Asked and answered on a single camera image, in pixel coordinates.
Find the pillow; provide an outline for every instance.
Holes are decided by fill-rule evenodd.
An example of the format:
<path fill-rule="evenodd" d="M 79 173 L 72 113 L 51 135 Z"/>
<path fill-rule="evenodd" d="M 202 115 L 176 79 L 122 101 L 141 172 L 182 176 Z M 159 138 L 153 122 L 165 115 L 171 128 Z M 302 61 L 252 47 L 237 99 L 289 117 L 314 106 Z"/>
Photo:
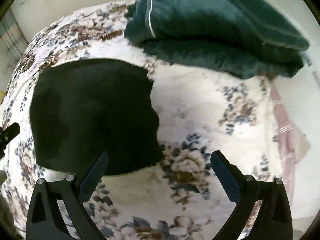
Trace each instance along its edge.
<path fill-rule="evenodd" d="M 206 37 L 268 62 L 296 62 L 308 41 L 264 0 L 141 0 L 124 36 L 133 43 Z"/>
<path fill-rule="evenodd" d="M 205 40 L 163 40 L 142 43 L 144 52 L 165 61 L 205 67 L 230 73 L 238 78 L 274 73 L 293 77 L 303 67 L 301 59 L 291 64 L 275 64 L 259 60 L 247 51 Z"/>
<path fill-rule="evenodd" d="M 106 151 L 105 175 L 118 175 L 162 160 L 159 118 L 151 107 L 147 74 L 111 59 L 45 69 L 30 106 L 37 164 L 77 173 Z"/>

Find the floral pattern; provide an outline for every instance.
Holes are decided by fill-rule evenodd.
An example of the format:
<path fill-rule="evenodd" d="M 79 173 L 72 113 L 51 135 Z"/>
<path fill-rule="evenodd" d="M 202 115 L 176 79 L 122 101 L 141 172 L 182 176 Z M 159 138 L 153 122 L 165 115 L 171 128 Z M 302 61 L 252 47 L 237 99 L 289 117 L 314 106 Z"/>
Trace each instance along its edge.
<path fill-rule="evenodd" d="M 248 98 L 248 88 L 244 83 L 236 87 L 226 86 L 223 88 L 223 93 L 229 104 L 219 120 L 219 125 L 222 126 L 226 123 L 226 133 L 228 135 L 233 134 L 236 124 L 248 123 L 251 126 L 256 125 L 255 107 L 257 104 Z"/>
<path fill-rule="evenodd" d="M 210 199 L 209 182 L 211 175 L 210 153 L 207 147 L 199 146 L 200 135 L 188 135 L 180 145 L 162 144 L 164 160 L 160 165 L 164 171 L 163 178 L 168 179 L 174 193 L 171 198 L 176 204 L 181 203 L 183 210 L 194 193 L 200 193 L 204 200 Z"/>
<path fill-rule="evenodd" d="M 272 142 L 277 127 L 268 81 L 262 84 L 260 77 L 241 81 L 143 54 L 123 36 L 124 14 L 132 3 L 96 5 L 59 19 L 34 36 L 10 78 L 0 107 L 2 127 L 18 122 L 21 132 L 0 162 L 8 177 L 1 194 L 22 237 L 38 178 L 52 181 L 67 175 L 36 164 L 28 113 L 34 86 L 45 68 L 72 60 L 125 60 L 147 69 L 154 81 L 151 101 L 159 116 L 157 136 L 165 158 L 155 167 L 101 179 L 84 208 L 107 239 L 212 238 L 234 208 L 211 169 L 214 150 L 257 179 L 271 181 L 282 174 L 278 147 Z M 71 235 L 79 238 L 61 203 L 60 210 Z M 251 226 L 247 224 L 242 236 Z"/>

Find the flower print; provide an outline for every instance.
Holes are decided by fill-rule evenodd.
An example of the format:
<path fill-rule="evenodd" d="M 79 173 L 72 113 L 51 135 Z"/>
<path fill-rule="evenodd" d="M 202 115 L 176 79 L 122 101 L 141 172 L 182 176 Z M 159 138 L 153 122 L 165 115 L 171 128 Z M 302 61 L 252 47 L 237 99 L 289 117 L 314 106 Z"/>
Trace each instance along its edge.
<path fill-rule="evenodd" d="M 160 166 L 163 178 L 174 192 L 171 195 L 176 204 L 182 204 L 183 210 L 192 202 L 195 194 L 201 194 L 205 200 L 210 199 L 209 182 L 211 165 L 210 154 L 206 146 L 200 146 L 201 136 L 189 134 L 182 143 L 164 143 L 161 145 L 164 159 Z"/>
<path fill-rule="evenodd" d="M 20 141 L 14 154 L 19 158 L 22 181 L 26 189 L 33 188 L 36 180 L 44 175 L 45 169 L 36 164 L 33 137 L 27 141 Z"/>
<path fill-rule="evenodd" d="M 267 77 L 259 77 L 259 87 L 261 89 L 262 94 L 265 96 L 268 94 L 268 78 Z"/>
<path fill-rule="evenodd" d="M 150 223 L 138 217 L 133 217 L 133 222 L 128 222 L 120 227 L 118 233 L 115 233 L 114 240 L 182 240 L 190 237 L 189 240 L 203 239 L 202 225 L 212 222 L 211 219 L 205 219 L 202 224 L 187 216 L 176 216 L 173 224 L 159 220 L 156 228 Z"/>
<path fill-rule="evenodd" d="M 24 73 L 28 69 L 30 69 L 33 65 L 33 63 L 36 60 L 36 54 L 32 52 L 25 52 L 20 61 L 17 64 L 17 67 L 15 69 L 15 73 Z"/>
<path fill-rule="evenodd" d="M 224 96 L 228 102 L 219 126 L 226 123 L 226 133 L 232 135 L 236 124 L 248 123 L 250 126 L 257 124 L 255 108 L 257 104 L 248 98 L 248 88 L 244 83 L 237 87 L 224 87 Z"/>
<path fill-rule="evenodd" d="M 166 62 L 162 59 L 158 59 L 156 57 L 149 57 L 145 64 L 142 66 L 144 69 L 148 70 L 148 74 L 152 75 L 155 73 L 158 65 L 170 65 L 169 62 Z"/>
<path fill-rule="evenodd" d="M 109 13 L 118 13 L 118 14 L 124 14 L 127 10 L 127 5 L 113 5 L 111 9 L 109 10 Z"/>
<path fill-rule="evenodd" d="M 41 66 L 39 66 L 39 69 L 44 69 L 44 68 L 54 66 L 58 62 L 58 60 L 59 60 L 59 56 L 51 55 L 44 59 L 44 63 L 42 63 Z"/>
<path fill-rule="evenodd" d="M 90 201 L 84 207 L 93 221 L 97 222 L 100 227 L 116 228 L 115 218 L 120 215 L 120 211 L 113 206 L 113 202 L 108 196 L 109 193 L 104 184 L 98 184 L 92 196 L 95 203 Z"/>

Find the dark green pillow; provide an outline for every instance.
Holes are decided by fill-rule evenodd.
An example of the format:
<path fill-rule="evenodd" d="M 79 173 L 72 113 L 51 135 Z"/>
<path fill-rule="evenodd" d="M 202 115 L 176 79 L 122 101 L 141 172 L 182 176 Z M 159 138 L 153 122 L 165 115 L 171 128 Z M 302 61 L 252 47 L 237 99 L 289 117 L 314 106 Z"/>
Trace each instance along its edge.
<path fill-rule="evenodd" d="M 298 63 L 309 47 L 264 0 L 141 0 L 124 36 L 133 43 L 206 36 L 279 64 Z"/>
<path fill-rule="evenodd" d="M 147 41 L 142 47 L 145 53 L 171 63 L 205 67 L 243 79 L 267 73 L 293 77 L 303 65 L 302 60 L 300 64 L 268 63 L 244 50 L 205 40 Z"/>

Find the curtain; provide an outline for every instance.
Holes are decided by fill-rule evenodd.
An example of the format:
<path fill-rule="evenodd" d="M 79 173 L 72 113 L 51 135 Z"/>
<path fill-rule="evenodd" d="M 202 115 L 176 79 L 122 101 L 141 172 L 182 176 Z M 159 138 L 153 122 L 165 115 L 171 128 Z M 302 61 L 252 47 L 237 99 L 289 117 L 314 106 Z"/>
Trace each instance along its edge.
<path fill-rule="evenodd" d="M 6 74 L 10 69 L 12 71 L 15 69 L 27 46 L 28 42 L 23 36 L 11 9 L 9 9 L 0 22 L 0 52 L 2 55 L 0 68 L 3 74 Z"/>

